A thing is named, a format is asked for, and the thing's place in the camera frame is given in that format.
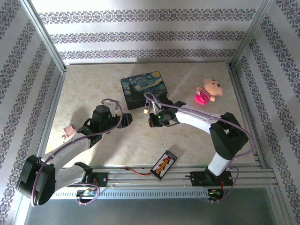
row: marble surface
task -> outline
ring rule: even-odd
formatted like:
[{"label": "marble surface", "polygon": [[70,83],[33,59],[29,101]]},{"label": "marble surface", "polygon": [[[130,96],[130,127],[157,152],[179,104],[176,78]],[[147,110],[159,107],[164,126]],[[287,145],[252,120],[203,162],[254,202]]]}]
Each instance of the marble surface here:
[{"label": "marble surface", "polygon": [[[102,99],[112,98],[120,101],[124,112],[132,113],[132,124],[103,135],[101,141],[66,166],[78,161],[89,165],[153,165],[168,149],[178,156],[178,165],[208,164],[215,154],[209,134],[185,124],[150,128],[143,108],[127,110],[120,79],[153,71],[161,73],[173,102],[183,101],[215,114],[231,112],[244,126],[225,63],[71,65],[67,69],[46,152],[62,144],[64,127],[69,124],[81,127]],[[202,86],[205,77],[218,80],[224,94],[216,97],[215,102],[198,105],[193,96],[196,86]],[[249,148],[248,143],[240,153]],[[255,161],[250,154],[235,163],[254,164]]]}]

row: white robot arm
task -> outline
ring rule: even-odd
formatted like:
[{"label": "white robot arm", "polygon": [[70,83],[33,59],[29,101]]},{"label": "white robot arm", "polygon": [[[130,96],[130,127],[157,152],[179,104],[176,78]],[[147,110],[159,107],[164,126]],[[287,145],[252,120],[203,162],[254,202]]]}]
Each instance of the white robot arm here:
[{"label": "white robot arm", "polygon": [[201,110],[191,110],[190,107],[180,101],[173,104],[164,95],[158,98],[159,100],[155,99],[156,102],[159,101],[169,106],[175,106],[177,109],[155,103],[161,111],[158,114],[150,113],[150,127],[170,127],[184,123],[210,134],[216,150],[216,154],[207,168],[207,173],[209,173],[212,179],[220,176],[226,170],[236,153],[248,142],[248,137],[243,131],[220,121],[225,120],[226,122],[240,126],[235,116],[229,112],[224,115],[207,114]]},{"label": "white robot arm", "polygon": [[125,128],[130,125],[131,114],[124,113],[120,122],[121,117],[115,114],[115,109],[116,105],[112,103],[98,105],[92,118],[87,119],[68,142],[42,157],[29,156],[17,182],[17,190],[31,198],[34,183],[36,183],[35,201],[38,205],[42,205],[60,188],[78,182],[92,183],[92,168],[88,165],[78,162],[70,168],[63,169],[63,166],[100,141],[102,133],[109,133],[116,126]]}]

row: pink toy piece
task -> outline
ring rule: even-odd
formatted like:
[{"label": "pink toy piece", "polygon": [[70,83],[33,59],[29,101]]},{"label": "pink toy piece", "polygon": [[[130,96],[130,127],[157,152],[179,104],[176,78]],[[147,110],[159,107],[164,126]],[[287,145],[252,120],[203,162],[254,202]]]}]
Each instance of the pink toy piece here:
[{"label": "pink toy piece", "polygon": [[210,101],[210,98],[211,95],[206,89],[198,91],[194,96],[196,103],[199,103],[201,105],[207,104]]},{"label": "pink toy piece", "polygon": [[215,96],[223,95],[223,88],[218,81],[214,79],[204,78],[203,83],[203,88],[196,88],[197,92],[194,96],[194,100],[197,103],[205,105],[209,101],[214,102],[216,100]]}]

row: floral pattern stripe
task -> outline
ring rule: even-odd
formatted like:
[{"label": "floral pattern stripe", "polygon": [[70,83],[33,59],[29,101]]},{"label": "floral pattern stripe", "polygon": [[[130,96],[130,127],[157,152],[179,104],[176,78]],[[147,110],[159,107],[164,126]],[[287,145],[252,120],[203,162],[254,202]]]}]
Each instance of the floral pattern stripe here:
[{"label": "floral pattern stripe", "polygon": [[259,92],[258,86],[252,74],[252,70],[249,66],[247,58],[243,55],[240,59],[241,68],[243,70],[244,76],[248,82],[248,86],[251,91],[252,98],[256,105],[256,109],[259,113],[260,120],[269,142],[270,149],[272,151],[275,163],[278,166],[278,171],[280,172],[280,177],[285,186],[285,191],[287,192],[287,197],[290,200],[290,205],[293,208],[293,212],[296,215],[296,221],[300,224],[300,199],[297,193],[297,188],[294,185],[294,180],[292,179],[291,172],[288,170],[288,164],[283,156],[281,147],[278,142],[278,138],[275,134],[273,125],[269,118],[266,106],[263,102],[262,96]]},{"label": "floral pattern stripe", "polygon": [[44,24],[146,21],[250,21],[255,9],[134,9],[39,13]]},{"label": "floral pattern stripe", "polygon": [[19,94],[15,100],[15,104],[13,106],[11,114],[9,115],[6,126],[3,129],[3,133],[0,136],[0,169],[2,168],[2,163],[5,160],[5,155],[8,153],[8,150],[10,148],[12,138],[15,135],[19,120],[22,116],[30,91],[38,75],[38,71],[42,64],[46,51],[46,46],[43,42],[41,42],[33,58],[33,62],[29,67],[29,70],[23,81],[21,89],[19,90]]},{"label": "floral pattern stripe", "polygon": [[300,163],[300,134],[298,133],[298,129],[295,128],[296,124],[290,115],[290,111],[287,108],[284,98],[282,97],[277,82],[274,79],[266,58],[255,38],[250,41],[249,47],[256,60],[259,70],[262,73],[262,78],[267,85],[267,89],[269,90],[275,108],[277,110],[277,114],[279,115],[279,119],[281,120],[281,124],[283,125],[285,134],[289,138],[289,143],[292,146],[292,150],[294,151],[297,159],[299,159],[298,163]]},{"label": "floral pattern stripe", "polygon": [[52,34],[55,44],[127,41],[241,41],[243,31],[140,31]]},{"label": "floral pattern stripe", "polygon": [[21,8],[18,0],[6,0],[0,8],[0,40]]},{"label": "floral pattern stripe", "polygon": [[114,58],[232,57],[235,49],[140,49],[60,52],[63,60]]},{"label": "floral pattern stripe", "polygon": [[12,198],[15,196],[15,186],[17,184],[20,172],[22,170],[23,164],[27,158],[27,154],[30,150],[31,140],[34,135],[34,131],[36,128],[36,125],[38,124],[38,119],[40,117],[44,100],[46,98],[48,88],[50,86],[54,70],[56,68],[56,65],[51,59],[49,66],[47,68],[47,72],[45,74],[43,83],[41,85],[41,88],[38,93],[38,97],[36,99],[34,108],[32,109],[31,116],[28,121],[28,125],[26,127],[26,131],[24,134],[24,138],[22,139],[22,144],[20,145],[19,150],[17,151],[17,156],[15,158],[15,162],[13,165],[13,169],[11,171],[11,174],[8,179],[8,183],[6,184],[6,189],[3,193],[3,198],[1,199],[1,214],[0,214],[0,224],[5,224],[6,218],[8,216],[8,212],[11,207]]},{"label": "floral pattern stripe", "polygon": [[300,7],[295,0],[276,0],[276,4],[300,38]]},{"label": "floral pattern stripe", "polygon": [[288,48],[268,15],[264,17],[260,26],[300,102],[300,70],[297,68],[295,60],[291,57]]},{"label": "floral pattern stripe", "polygon": [[[238,74],[238,71],[237,71],[236,68],[234,69],[234,71],[235,71],[235,74],[237,75],[237,74]],[[248,102],[248,100],[247,100],[247,97],[246,97],[246,94],[245,94],[245,92],[244,92],[242,83],[241,83],[241,81],[240,81],[240,77],[237,76],[237,79],[238,79],[238,82],[239,82],[239,85],[240,85],[240,88],[241,88],[241,92],[242,92],[242,94],[243,94],[243,97],[244,97],[244,100],[245,100],[245,104],[246,104],[246,107],[247,107],[247,110],[248,110],[248,113],[249,113],[249,116],[250,116],[250,119],[251,119],[251,122],[252,122],[252,125],[253,125],[253,130],[254,130],[255,138],[256,138],[257,143],[258,143],[258,146],[259,146],[259,148],[260,148],[260,150],[261,150],[261,154],[262,154],[262,157],[263,157],[263,161],[264,161],[264,163],[265,163],[265,165],[266,165],[266,168],[269,168],[269,165],[268,165],[268,163],[267,163],[267,161],[266,161],[266,156],[265,156],[264,152],[262,151],[262,150],[263,150],[263,148],[262,148],[262,143],[261,143],[261,140],[260,140],[259,135],[258,135],[258,131],[257,131],[256,126],[255,126],[255,118],[254,118],[254,116],[253,116],[253,114],[252,114],[252,111],[251,111],[251,109],[250,109],[249,102]]]},{"label": "floral pattern stripe", "polygon": [[0,71],[0,104],[5,97],[5,93],[10,86],[12,78],[14,78],[17,68],[20,65],[25,51],[35,34],[35,27],[30,20],[26,23],[17,42],[15,43],[11,54],[8,56],[3,69]]}]

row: gray floor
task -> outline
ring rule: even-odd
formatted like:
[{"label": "gray floor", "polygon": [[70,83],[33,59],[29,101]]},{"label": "gray floor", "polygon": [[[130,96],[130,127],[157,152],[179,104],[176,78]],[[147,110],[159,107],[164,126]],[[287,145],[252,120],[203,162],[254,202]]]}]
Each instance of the gray floor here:
[{"label": "gray floor", "polygon": [[272,225],[264,189],[236,189],[219,205],[204,199],[50,200],[30,207],[26,225]]}]

